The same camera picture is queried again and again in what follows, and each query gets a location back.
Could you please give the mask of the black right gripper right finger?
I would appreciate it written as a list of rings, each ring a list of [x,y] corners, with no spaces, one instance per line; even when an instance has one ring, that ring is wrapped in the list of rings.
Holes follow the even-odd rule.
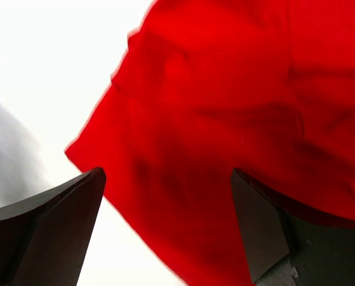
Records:
[[[231,191],[254,285],[355,285],[355,220],[307,206],[239,169]]]

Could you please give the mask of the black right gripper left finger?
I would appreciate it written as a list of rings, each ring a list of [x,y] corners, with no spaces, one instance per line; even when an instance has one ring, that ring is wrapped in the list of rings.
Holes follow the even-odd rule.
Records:
[[[0,285],[76,285],[105,184],[98,167],[1,207]]]

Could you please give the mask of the red t shirt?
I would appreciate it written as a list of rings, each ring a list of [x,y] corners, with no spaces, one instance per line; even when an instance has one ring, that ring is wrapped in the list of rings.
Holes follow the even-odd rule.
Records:
[[[249,285],[230,174],[355,219],[355,1],[156,1],[68,159],[188,285]]]

